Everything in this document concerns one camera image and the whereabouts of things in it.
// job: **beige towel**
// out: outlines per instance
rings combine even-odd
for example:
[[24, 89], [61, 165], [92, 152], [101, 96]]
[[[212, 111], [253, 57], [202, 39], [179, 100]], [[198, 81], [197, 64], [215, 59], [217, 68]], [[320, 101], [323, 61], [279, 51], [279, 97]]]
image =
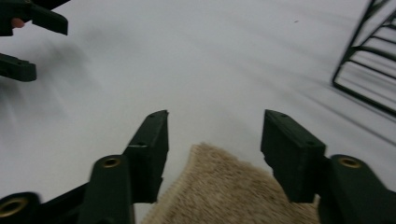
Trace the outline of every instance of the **beige towel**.
[[142, 223], [315, 224], [318, 218], [314, 205], [289, 203], [264, 170], [201, 144]]

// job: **white table surface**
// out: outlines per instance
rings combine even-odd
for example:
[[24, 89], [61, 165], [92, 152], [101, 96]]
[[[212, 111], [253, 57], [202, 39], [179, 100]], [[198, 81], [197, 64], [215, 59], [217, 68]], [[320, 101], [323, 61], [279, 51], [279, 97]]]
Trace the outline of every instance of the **white table surface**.
[[[28, 23], [0, 51], [35, 63], [37, 80], [0, 77], [0, 198], [48, 201], [120, 154], [146, 115], [167, 109], [163, 193], [192, 144], [224, 147], [268, 169], [264, 109], [366, 161], [396, 189], [396, 122], [330, 86], [366, 1], [71, 0], [69, 35]], [[151, 205], [138, 204], [138, 221]]]

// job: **brass rivet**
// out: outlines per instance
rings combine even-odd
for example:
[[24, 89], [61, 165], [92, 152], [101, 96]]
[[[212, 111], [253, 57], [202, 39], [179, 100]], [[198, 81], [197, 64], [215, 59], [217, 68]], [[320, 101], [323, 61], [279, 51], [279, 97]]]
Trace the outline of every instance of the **brass rivet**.
[[0, 217], [10, 217], [19, 213], [28, 203], [25, 198], [13, 198], [0, 204]]
[[103, 162], [103, 167], [105, 168], [111, 168], [111, 167], [115, 167], [118, 166], [121, 163], [121, 160], [118, 158], [110, 158], [107, 159]]
[[361, 164], [358, 161], [355, 161], [347, 157], [340, 158], [338, 161], [349, 168], [354, 168], [354, 169], [361, 168]]

